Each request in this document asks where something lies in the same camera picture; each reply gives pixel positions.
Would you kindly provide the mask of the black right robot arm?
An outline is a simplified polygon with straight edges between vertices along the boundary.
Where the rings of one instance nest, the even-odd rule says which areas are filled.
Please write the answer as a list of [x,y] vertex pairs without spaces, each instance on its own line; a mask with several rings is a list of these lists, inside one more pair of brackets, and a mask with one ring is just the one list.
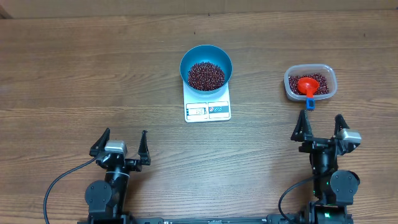
[[331,138],[316,138],[307,112],[299,114],[290,138],[302,145],[299,152],[308,153],[312,167],[315,202],[309,202],[291,223],[353,223],[346,207],[352,205],[360,179],[349,170],[339,170],[338,156],[354,151],[362,141],[359,131],[349,128],[344,117],[335,116],[335,130]]

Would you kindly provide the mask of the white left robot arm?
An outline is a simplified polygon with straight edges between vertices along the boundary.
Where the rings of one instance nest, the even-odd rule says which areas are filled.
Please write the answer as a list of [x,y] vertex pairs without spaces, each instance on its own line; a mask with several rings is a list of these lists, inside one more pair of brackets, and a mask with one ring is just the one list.
[[135,223],[131,212],[124,210],[127,187],[131,172],[140,172],[143,166],[151,164],[147,146],[147,131],[143,130],[138,149],[138,159],[129,159],[126,143],[111,140],[110,129],[90,148],[89,155],[106,170],[105,178],[92,182],[85,191],[89,206],[88,223]]

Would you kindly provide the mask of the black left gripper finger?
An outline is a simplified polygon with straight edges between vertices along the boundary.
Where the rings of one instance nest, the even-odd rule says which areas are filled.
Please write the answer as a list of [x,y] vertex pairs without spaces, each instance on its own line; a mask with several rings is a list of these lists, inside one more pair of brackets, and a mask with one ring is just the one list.
[[102,136],[91,146],[89,155],[96,157],[102,151],[104,151],[106,143],[109,141],[110,129],[106,128]]
[[149,148],[147,146],[147,131],[146,130],[142,131],[138,155],[140,156],[140,162],[142,165],[149,166],[151,164]]

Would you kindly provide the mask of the red measuring scoop blue handle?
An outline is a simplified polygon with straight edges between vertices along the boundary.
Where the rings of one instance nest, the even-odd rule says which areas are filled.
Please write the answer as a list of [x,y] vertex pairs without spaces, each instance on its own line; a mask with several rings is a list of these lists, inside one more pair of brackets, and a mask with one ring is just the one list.
[[313,111],[315,109],[315,100],[313,96],[319,86],[320,84],[310,77],[303,77],[298,80],[297,88],[299,92],[306,96],[306,110]]

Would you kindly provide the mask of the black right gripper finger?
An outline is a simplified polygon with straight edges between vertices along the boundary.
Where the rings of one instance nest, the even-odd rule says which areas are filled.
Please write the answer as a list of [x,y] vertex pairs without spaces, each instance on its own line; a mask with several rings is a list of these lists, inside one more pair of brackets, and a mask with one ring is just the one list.
[[290,137],[292,141],[304,142],[313,137],[312,128],[308,120],[307,111],[301,110],[295,129]]
[[336,136],[342,129],[349,129],[344,117],[342,114],[338,114],[335,116],[335,130],[334,135]]

